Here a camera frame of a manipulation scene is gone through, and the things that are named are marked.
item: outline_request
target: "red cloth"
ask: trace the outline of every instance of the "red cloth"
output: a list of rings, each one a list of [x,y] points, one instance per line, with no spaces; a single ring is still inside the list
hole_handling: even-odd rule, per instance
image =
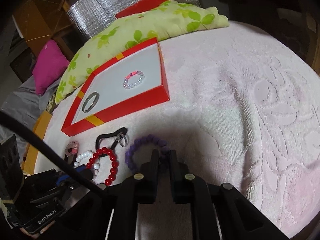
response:
[[[142,12],[149,11],[151,9],[158,7],[160,4],[162,4],[165,1],[167,0],[140,0],[134,5],[129,6],[128,8],[117,13],[116,18],[119,19],[135,13],[142,13]]]

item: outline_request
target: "silver ring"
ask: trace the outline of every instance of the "silver ring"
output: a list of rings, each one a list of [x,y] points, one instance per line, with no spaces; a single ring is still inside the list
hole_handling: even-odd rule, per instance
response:
[[[128,145],[128,140],[127,140],[127,137],[123,134],[123,133],[119,133],[116,135],[117,137],[117,141],[119,142],[119,144],[122,146],[122,147],[127,147]]]
[[[93,97],[95,97],[95,99],[93,100],[93,102],[91,103],[91,105],[88,107],[88,109],[85,110],[84,108],[86,107],[87,103],[88,103],[89,100],[90,100],[91,98],[93,98]],[[83,105],[82,105],[82,112],[84,112],[84,113],[89,112],[89,111],[97,104],[97,102],[98,102],[98,100],[99,100],[99,97],[100,97],[99,93],[97,93],[97,92],[92,92],[92,93],[87,97],[87,99],[84,101],[84,103],[83,103]]]

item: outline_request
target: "magenta cushion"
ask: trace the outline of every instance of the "magenta cushion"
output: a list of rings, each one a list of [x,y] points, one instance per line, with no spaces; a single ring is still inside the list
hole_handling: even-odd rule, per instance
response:
[[[57,43],[49,40],[40,51],[32,71],[36,94],[43,95],[47,88],[62,76],[68,65],[69,61],[62,54]]]

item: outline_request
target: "fleece blanket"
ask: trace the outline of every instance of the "fleece blanket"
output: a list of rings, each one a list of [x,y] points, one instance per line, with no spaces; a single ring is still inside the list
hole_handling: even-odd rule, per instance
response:
[[[69,138],[60,129],[76,91],[53,112],[44,141],[63,156],[69,141],[79,141],[80,152],[94,150],[99,134],[123,126],[131,143],[153,133],[192,173],[216,185],[230,182],[288,237],[297,234],[320,209],[319,77],[272,36],[237,22],[160,45],[170,101]],[[126,149],[116,148],[115,183],[130,176]],[[135,161],[148,161],[151,149],[140,148]],[[107,158],[100,164],[96,183],[110,170]],[[35,171],[52,167],[38,155]],[[188,206],[172,203],[168,174],[160,176],[155,205],[140,205],[138,215],[137,239],[192,238]]]

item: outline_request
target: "green leaf pattern pillow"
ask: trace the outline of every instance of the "green leaf pattern pillow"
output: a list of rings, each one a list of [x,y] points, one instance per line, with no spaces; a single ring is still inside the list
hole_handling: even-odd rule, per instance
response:
[[[227,17],[219,15],[216,7],[203,9],[172,0],[150,11],[117,19],[75,54],[61,78],[56,104],[81,86],[96,68],[141,42],[227,26]]]

